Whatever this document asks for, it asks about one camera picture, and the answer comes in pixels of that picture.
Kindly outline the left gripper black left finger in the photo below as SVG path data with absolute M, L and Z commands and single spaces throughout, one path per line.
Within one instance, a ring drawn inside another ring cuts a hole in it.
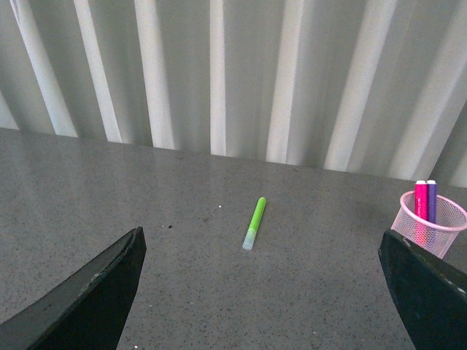
M 146 253 L 136 227 L 1 324 L 2 349 L 116 349 Z

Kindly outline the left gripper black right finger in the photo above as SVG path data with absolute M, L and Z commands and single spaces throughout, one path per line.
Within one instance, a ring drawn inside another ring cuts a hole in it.
M 379 261 L 397 312 L 416 349 L 466 348 L 466 274 L 386 230 Z

